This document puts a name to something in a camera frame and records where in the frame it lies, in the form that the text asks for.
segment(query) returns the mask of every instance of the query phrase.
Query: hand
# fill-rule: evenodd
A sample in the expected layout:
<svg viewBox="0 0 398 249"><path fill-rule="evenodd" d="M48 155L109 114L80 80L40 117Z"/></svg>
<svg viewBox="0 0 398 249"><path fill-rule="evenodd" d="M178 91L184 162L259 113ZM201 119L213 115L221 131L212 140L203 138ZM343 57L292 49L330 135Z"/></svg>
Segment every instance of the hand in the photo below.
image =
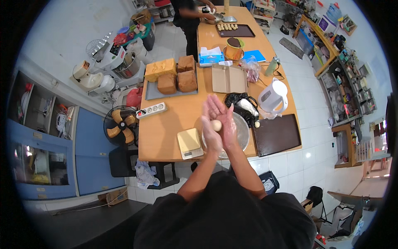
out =
<svg viewBox="0 0 398 249"><path fill-rule="evenodd" d="M210 120L217 119L222 123L220 135L224 149L229 149L238 144L236 124L232 113L234 112L234 105L228 109L218 99L217 95L208 95L205 105L208 108Z"/></svg>
<svg viewBox="0 0 398 249"><path fill-rule="evenodd" d="M206 141L207 153L215 155L216 160L218 159L222 150L222 139L221 136L215 132L210 123L210 112L207 101L203 103L202 123L203 123L203 136Z"/></svg>
<svg viewBox="0 0 398 249"><path fill-rule="evenodd" d="M205 18L208 20L211 20L211 21L216 20L216 18L212 14L205 13L204 15L205 15Z"/></svg>
<svg viewBox="0 0 398 249"><path fill-rule="evenodd" d="M209 2L208 6L211 8L211 10L213 10L213 9L216 10L215 13L217 13L217 8L216 8L216 6L214 6L214 4L212 2Z"/></svg>

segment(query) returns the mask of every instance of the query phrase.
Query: electric fan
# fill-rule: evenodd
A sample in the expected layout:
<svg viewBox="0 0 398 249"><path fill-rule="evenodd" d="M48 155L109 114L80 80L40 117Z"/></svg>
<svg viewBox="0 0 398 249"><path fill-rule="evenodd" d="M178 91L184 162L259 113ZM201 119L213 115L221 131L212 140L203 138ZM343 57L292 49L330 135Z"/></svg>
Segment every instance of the electric fan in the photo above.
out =
<svg viewBox="0 0 398 249"><path fill-rule="evenodd" d="M128 106L116 106L108 112L103 122L106 138L114 145L125 147L134 143L136 127L135 110Z"/></svg>

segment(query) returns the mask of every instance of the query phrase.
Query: person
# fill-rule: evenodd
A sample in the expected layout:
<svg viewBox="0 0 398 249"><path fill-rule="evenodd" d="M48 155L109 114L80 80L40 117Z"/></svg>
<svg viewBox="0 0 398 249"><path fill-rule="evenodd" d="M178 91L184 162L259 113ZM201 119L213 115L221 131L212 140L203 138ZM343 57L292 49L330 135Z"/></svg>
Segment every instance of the person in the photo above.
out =
<svg viewBox="0 0 398 249"><path fill-rule="evenodd" d="M238 144L233 110L216 95L207 97L201 117L207 153L176 194L156 199L134 248L312 248L313 220L294 195L267 195ZM222 123L219 133L213 119ZM236 178L212 175L223 148Z"/></svg>
<svg viewBox="0 0 398 249"><path fill-rule="evenodd" d="M199 1L217 11L216 7L210 1ZM215 17L209 13L199 13L198 7L193 0L171 0L171 3L176 12L173 23L176 27L180 27L184 31L187 39L187 55L193 55L195 61L198 62L196 30L198 29L200 18L215 20Z"/></svg>

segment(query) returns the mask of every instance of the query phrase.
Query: fan blade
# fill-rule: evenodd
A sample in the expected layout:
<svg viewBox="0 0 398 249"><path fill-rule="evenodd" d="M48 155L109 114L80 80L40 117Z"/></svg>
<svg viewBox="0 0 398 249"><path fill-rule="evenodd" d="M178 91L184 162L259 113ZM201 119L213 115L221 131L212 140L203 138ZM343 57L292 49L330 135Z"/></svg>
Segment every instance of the fan blade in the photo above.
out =
<svg viewBox="0 0 398 249"><path fill-rule="evenodd" d="M113 138L113 137L116 137L119 134L120 129L119 129L119 127L116 126L113 129L106 129L106 132L108 133L108 136L110 138Z"/></svg>
<svg viewBox="0 0 398 249"><path fill-rule="evenodd" d="M123 131L125 137L126 137L126 143L131 143L134 140L134 134L131 132L129 128L126 128Z"/></svg>
<svg viewBox="0 0 398 249"><path fill-rule="evenodd" d="M118 124L123 121L122 117L120 116L120 109L119 110L114 110L112 112L112 118Z"/></svg>
<svg viewBox="0 0 398 249"><path fill-rule="evenodd" d="M127 118L125 118L125 122L126 122L126 124L129 126L129 125L131 125L132 123L136 123L136 121L135 121L135 116L134 115L130 115L130 116L128 116Z"/></svg>

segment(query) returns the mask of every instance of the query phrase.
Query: power strip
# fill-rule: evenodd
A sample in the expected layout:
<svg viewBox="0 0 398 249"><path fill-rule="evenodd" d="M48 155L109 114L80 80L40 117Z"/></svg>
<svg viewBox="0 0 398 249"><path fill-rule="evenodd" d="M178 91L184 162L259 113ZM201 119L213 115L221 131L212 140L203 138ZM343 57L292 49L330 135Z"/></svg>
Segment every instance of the power strip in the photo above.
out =
<svg viewBox="0 0 398 249"><path fill-rule="evenodd" d="M166 104L165 104L164 102L162 102L162 103L159 103L159 104L156 104L156 105L149 106L149 107L147 107L147 108L138 110L138 111L136 112L135 116L136 116L138 119L146 118L146 117L149 117L149 116L151 116L151 115L164 112L164 111L166 111L167 109L168 109L168 108L167 108Z"/></svg>

